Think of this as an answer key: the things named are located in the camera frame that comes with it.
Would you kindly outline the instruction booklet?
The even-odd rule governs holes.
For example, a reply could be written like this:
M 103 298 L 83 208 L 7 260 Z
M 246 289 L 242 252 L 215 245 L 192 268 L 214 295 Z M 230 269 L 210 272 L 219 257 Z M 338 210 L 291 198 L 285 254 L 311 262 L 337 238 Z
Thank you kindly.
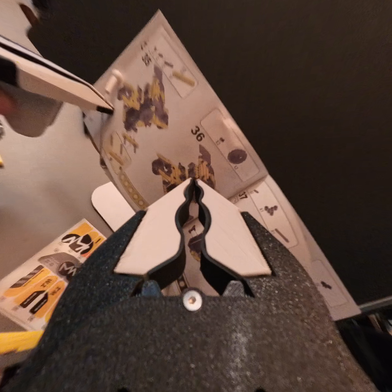
M 132 209 L 144 210 L 181 182 L 200 179 L 248 212 L 302 264 L 333 320 L 360 314 L 260 157 L 160 11 L 94 87 L 119 70 L 113 116 L 84 112 L 101 164 Z

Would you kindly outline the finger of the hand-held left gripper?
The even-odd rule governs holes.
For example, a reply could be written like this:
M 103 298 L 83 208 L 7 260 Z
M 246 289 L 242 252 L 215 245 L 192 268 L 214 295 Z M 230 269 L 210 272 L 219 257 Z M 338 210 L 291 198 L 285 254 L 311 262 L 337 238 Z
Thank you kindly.
M 25 91 L 73 104 L 83 110 L 114 113 L 113 106 L 92 85 L 31 61 L 18 61 L 18 84 Z
M 41 54 L 36 53 L 2 35 L 0 35 L 0 47 L 20 57 L 32 56 L 32 57 L 42 58 Z

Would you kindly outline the yellow grey sticker sheet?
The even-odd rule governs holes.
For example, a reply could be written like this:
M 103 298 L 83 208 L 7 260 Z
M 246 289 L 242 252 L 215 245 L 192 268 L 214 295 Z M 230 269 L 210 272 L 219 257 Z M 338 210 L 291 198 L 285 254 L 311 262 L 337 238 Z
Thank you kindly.
M 72 278 L 106 237 L 82 219 L 1 280 L 2 316 L 27 331 L 44 330 Z

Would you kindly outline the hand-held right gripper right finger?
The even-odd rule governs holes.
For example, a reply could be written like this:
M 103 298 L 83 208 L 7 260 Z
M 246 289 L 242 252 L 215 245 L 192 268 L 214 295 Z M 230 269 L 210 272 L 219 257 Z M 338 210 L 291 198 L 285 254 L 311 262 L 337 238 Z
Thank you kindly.
M 222 296 L 231 282 L 239 282 L 245 296 L 254 296 L 248 281 L 272 274 L 242 212 L 201 180 L 195 181 L 200 239 L 200 271 Z

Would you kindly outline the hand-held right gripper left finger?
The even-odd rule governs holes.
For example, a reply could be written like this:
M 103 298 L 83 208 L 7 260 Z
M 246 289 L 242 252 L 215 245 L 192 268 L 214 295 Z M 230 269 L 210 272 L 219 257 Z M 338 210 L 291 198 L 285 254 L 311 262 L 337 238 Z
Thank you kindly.
M 189 219 L 194 179 L 188 179 L 150 205 L 114 272 L 157 282 L 165 289 L 184 272 L 183 226 Z

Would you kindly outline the yellow grey brick toy vehicle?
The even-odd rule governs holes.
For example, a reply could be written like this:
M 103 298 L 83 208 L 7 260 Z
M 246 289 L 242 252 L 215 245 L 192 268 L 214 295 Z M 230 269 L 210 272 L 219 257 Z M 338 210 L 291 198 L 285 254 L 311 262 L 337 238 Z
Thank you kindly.
M 32 350 L 38 345 L 42 335 L 42 330 L 2 332 L 0 333 L 0 355 Z

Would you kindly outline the white metal book stand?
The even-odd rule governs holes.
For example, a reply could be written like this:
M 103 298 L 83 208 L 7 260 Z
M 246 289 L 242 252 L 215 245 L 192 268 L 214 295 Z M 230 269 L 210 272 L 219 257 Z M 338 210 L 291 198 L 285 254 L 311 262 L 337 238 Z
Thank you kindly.
M 109 72 L 105 82 L 104 96 L 110 103 L 114 101 L 117 88 L 122 87 L 123 83 L 124 77 L 119 70 L 113 69 Z M 92 193 L 91 202 L 96 212 L 113 232 L 135 215 L 135 211 L 113 182 L 96 188 Z

